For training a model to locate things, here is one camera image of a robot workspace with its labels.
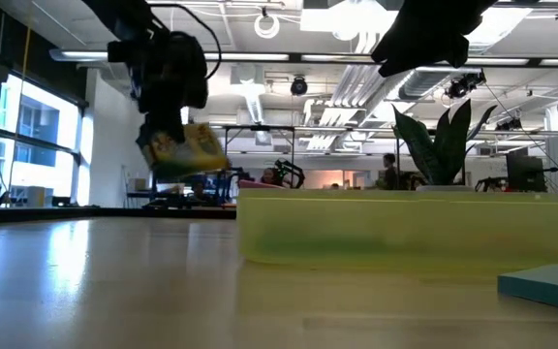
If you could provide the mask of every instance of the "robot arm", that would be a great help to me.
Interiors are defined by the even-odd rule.
[[[82,0],[118,40],[148,40],[166,31],[144,0]]]

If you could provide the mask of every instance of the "security camera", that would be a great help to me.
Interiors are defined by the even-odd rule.
[[[305,77],[295,77],[290,91],[294,96],[302,96],[307,93],[307,82],[305,82]]]
[[[461,79],[453,79],[451,81],[451,86],[445,90],[445,95],[451,99],[462,98],[483,83],[486,83],[483,70],[478,74],[464,74]]]

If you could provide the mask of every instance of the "table surface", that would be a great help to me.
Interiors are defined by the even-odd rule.
[[[0,348],[558,348],[489,275],[243,262],[235,221],[0,225]]]

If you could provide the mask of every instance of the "plant leaf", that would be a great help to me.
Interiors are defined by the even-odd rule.
[[[444,152],[445,139],[450,131],[450,109],[447,109],[443,113],[440,119],[438,119],[438,124],[436,125],[436,137],[434,138],[434,147],[436,148],[436,153],[441,154]]]
[[[481,120],[480,122],[475,126],[475,128],[469,133],[469,136],[466,138],[466,141],[470,141],[472,140],[481,130],[481,126],[483,126],[483,124],[490,118],[490,115],[492,114],[492,112],[497,108],[498,106],[492,106],[490,108],[488,108],[487,111],[485,111],[485,113],[481,116]]]
[[[444,170],[436,156],[434,144],[430,140],[427,128],[422,122],[395,111],[395,133],[406,142],[415,165],[432,184],[437,183],[439,174]]]
[[[466,101],[453,115],[448,132],[443,139],[443,146],[438,152],[439,159],[445,161],[445,181],[453,183],[455,175],[464,165],[466,152],[466,134],[471,126],[471,100]]]

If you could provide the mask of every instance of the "green block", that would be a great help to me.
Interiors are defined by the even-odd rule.
[[[243,189],[240,251],[303,267],[496,275],[558,263],[558,195]]]

